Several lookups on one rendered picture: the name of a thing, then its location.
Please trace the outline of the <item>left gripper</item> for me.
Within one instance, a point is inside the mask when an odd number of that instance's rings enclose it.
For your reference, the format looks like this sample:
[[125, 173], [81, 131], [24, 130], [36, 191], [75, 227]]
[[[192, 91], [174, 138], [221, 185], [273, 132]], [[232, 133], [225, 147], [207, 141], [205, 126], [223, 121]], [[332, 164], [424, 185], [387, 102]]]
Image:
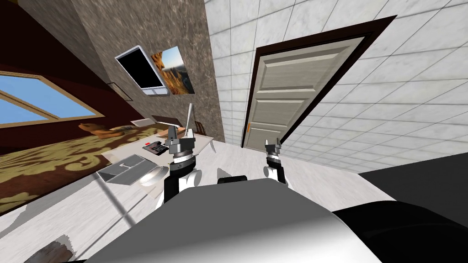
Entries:
[[186, 131], [186, 138], [177, 139], [178, 127], [170, 126], [167, 132], [167, 140], [165, 140], [165, 146], [168, 147], [169, 154], [179, 154], [182, 152], [193, 152], [195, 147], [195, 138], [193, 130], [188, 129]]

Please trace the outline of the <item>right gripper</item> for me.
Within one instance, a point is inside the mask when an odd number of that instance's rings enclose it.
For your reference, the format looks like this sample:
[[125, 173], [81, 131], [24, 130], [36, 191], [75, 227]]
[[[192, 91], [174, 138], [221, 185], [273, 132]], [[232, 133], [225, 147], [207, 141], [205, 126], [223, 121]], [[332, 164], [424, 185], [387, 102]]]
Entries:
[[280, 154], [280, 149], [281, 149], [281, 140], [280, 138], [277, 138], [277, 143], [276, 144], [269, 144], [268, 139], [265, 140], [265, 148], [267, 155], [274, 155], [278, 156]]

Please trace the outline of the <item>beige panelled door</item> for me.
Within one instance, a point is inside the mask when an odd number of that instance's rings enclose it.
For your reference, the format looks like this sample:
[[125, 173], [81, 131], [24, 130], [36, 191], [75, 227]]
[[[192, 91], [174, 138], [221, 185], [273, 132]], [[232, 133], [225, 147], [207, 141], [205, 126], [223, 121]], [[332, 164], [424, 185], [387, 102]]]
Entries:
[[261, 56], [244, 147], [265, 150], [282, 138], [304, 113], [336, 71], [363, 40], [362, 37]]

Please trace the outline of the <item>white desk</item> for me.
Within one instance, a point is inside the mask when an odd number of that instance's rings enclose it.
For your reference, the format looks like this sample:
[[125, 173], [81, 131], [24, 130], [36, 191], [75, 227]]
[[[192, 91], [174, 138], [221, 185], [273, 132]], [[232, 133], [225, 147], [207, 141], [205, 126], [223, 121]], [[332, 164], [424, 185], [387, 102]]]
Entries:
[[[177, 132], [177, 137], [182, 138], [186, 131]], [[195, 147], [193, 155], [197, 156], [207, 145], [212, 145], [212, 137], [193, 133]], [[140, 185], [149, 193], [164, 189], [164, 179], [169, 176], [169, 165], [173, 162], [173, 155], [169, 154], [165, 146], [167, 134], [160, 134], [142, 138], [136, 142], [117, 147], [104, 152], [111, 165], [98, 171], [98, 175], [107, 183], [122, 185]], [[195, 177], [197, 186], [201, 175]]]

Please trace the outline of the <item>landscape painting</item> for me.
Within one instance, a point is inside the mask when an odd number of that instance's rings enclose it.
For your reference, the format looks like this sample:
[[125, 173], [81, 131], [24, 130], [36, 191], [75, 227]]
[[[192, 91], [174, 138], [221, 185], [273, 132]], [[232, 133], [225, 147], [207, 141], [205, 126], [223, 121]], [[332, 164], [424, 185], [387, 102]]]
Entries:
[[171, 94], [195, 93], [177, 46], [155, 53], [151, 55], [151, 59]]

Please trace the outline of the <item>white framed black picture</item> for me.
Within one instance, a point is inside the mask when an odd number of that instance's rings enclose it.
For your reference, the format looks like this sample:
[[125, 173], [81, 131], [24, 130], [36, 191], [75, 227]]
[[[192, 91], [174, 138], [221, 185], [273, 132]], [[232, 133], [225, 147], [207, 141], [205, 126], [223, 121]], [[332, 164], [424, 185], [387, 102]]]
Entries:
[[140, 45], [121, 53], [115, 60], [144, 94], [153, 97], [169, 96], [164, 80]]

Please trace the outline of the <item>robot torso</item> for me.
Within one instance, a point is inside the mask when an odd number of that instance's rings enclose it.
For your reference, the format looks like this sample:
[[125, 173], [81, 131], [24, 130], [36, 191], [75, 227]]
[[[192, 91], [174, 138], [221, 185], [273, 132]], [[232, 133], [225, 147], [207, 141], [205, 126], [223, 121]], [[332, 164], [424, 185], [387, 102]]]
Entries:
[[381, 263], [332, 212], [271, 178], [188, 188], [85, 263]]

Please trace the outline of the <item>green and brown patterned rug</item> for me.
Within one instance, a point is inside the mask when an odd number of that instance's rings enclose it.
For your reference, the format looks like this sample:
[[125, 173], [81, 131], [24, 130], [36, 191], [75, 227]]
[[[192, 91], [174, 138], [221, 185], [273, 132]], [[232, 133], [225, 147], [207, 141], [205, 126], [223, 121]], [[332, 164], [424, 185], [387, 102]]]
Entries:
[[102, 153], [167, 129], [136, 127], [120, 137], [91, 135], [0, 156], [0, 215], [109, 165]]

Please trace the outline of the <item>wood framed window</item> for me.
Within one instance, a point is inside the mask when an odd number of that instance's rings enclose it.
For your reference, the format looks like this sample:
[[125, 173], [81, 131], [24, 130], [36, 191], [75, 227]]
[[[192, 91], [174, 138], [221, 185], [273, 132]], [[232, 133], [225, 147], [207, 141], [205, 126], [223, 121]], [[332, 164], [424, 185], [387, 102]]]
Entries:
[[103, 114], [41, 75], [0, 71], [0, 128], [99, 117]]

